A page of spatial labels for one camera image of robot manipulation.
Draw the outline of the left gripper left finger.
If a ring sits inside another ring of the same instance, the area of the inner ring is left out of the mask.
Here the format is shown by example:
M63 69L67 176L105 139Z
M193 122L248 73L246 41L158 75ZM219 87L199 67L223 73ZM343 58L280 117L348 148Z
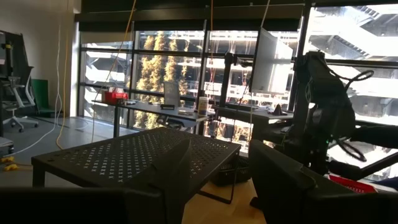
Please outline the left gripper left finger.
M190 184L191 140L180 141L124 185L129 223L181 223Z

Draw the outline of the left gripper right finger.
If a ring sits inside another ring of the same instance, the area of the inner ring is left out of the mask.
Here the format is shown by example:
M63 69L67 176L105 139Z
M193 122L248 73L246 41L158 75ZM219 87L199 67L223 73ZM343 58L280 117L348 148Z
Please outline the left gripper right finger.
M258 140L249 143L249 172L267 223L303 223L303 208L315 180L304 166Z

